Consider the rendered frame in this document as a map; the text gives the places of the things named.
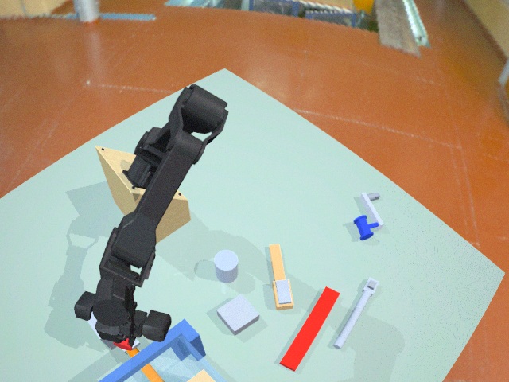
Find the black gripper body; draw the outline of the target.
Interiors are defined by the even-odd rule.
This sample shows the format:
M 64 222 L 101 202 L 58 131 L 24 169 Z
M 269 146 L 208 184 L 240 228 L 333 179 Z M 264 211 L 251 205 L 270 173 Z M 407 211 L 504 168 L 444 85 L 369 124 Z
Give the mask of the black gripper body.
M 134 301 L 134 292 L 136 286 L 132 285 L 133 289 L 130 292 L 129 307 L 133 313 L 134 323 L 136 330 L 142 332 L 142 335 L 151 341 L 163 342 L 166 334 L 172 323 L 172 318 L 169 314 L 150 310 L 149 315 L 147 312 L 136 310 L 138 304 Z M 79 300 L 76 302 L 74 310 L 77 318 L 85 321 L 91 319 L 91 312 L 93 312 L 93 305 L 95 301 L 95 294 L 85 291 Z

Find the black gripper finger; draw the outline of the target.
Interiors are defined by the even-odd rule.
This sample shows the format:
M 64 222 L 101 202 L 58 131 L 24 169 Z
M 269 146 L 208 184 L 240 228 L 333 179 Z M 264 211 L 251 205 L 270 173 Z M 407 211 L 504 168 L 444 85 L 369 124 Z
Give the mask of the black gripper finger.
M 134 332 L 135 332 L 135 334 L 133 335 L 134 337 L 132 339 L 129 339 L 129 345 L 131 347 L 133 347 L 136 337 L 140 338 L 142 336 L 142 332 L 138 332 L 138 331 L 134 331 Z

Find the pale blue cylinder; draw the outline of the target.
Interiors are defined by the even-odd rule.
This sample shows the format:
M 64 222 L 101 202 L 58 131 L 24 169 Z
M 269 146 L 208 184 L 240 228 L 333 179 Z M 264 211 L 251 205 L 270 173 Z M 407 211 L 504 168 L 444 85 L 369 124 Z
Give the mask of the pale blue cylinder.
M 218 252 L 214 258 L 216 277 L 222 283 L 232 283 L 238 277 L 238 259 L 231 251 Z

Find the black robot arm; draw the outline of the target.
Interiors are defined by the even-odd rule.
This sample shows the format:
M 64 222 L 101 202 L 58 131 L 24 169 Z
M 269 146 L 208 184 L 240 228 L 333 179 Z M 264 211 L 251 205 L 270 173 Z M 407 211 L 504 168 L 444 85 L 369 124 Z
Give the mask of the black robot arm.
M 192 165 L 224 129 L 227 103 L 199 85 L 185 87 L 163 128 L 146 131 L 135 147 L 126 178 L 146 189 L 135 211 L 114 227 L 99 265 L 93 315 L 101 339 L 132 339 L 136 325 L 129 307 L 133 285 L 141 287 L 155 259 L 156 228 Z M 191 135 L 211 133 L 203 141 Z M 130 265 L 142 268 L 140 274 Z M 139 276 L 140 275 L 140 276 Z

